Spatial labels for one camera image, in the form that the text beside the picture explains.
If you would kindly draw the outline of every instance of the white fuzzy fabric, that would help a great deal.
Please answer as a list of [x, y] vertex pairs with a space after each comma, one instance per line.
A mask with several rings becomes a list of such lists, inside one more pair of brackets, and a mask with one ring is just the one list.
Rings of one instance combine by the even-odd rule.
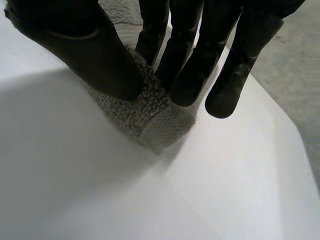
[[91, 87], [89, 93], [121, 131], [153, 152], [161, 153], [189, 132], [196, 117], [187, 108], [173, 104], [152, 68], [134, 50], [129, 51], [144, 79], [137, 100], [119, 100]]

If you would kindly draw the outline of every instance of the sherpa material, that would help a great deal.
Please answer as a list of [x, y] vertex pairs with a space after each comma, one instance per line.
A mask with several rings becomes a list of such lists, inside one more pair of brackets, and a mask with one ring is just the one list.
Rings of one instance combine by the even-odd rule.
[[173, 104], [152, 68], [137, 52], [128, 50], [144, 78], [137, 100], [119, 100], [93, 88], [89, 88], [89, 93], [121, 131], [153, 152], [161, 153], [190, 131], [196, 117]]

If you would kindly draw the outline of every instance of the white table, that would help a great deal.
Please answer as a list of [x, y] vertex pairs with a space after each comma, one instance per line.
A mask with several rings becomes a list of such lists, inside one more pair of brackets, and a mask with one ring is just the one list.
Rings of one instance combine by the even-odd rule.
[[154, 156], [3, 15], [0, 29], [1, 240], [320, 238], [301, 137], [253, 76], [230, 118], [202, 103], [185, 140]]

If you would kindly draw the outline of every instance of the finger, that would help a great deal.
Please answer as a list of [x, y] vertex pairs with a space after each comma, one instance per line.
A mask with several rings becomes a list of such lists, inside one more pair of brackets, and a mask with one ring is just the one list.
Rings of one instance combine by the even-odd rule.
[[150, 66], [156, 58], [164, 41], [169, 18], [169, 0], [139, 0], [143, 29], [135, 50]]
[[5, 16], [22, 34], [56, 55], [93, 89], [133, 101], [143, 88], [142, 75], [105, 11], [98, 4], [91, 10], [92, 17], [85, 20], [92, 21], [94, 28], [77, 35], [42, 28], [20, 18], [10, 2], [5, 8]]
[[156, 75], [169, 92], [192, 49], [203, 8], [203, 0], [170, 0], [172, 33]]
[[226, 0], [205, 0], [196, 48], [175, 80], [170, 97], [180, 106], [193, 104], [214, 70], [242, 8]]
[[224, 119], [234, 112], [260, 52], [283, 24], [273, 12], [244, 7], [229, 55], [205, 101], [210, 115]]

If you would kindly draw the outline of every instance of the gloved hand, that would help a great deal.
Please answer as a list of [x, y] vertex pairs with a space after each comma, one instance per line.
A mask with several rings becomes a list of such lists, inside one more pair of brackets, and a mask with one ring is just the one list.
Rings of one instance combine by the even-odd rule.
[[[165, 36], [171, 11], [172, 34], [156, 75], [171, 100], [193, 104], [215, 68], [237, 20], [236, 36], [206, 110], [227, 118], [235, 110], [246, 79], [263, 47], [304, 0], [139, 0], [143, 30], [136, 51], [152, 65]], [[188, 59], [202, 13], [200, 36]]]
[[8, 0], [5, 15], [95, 90], [132, 101], [143, 78], [98, 0]]

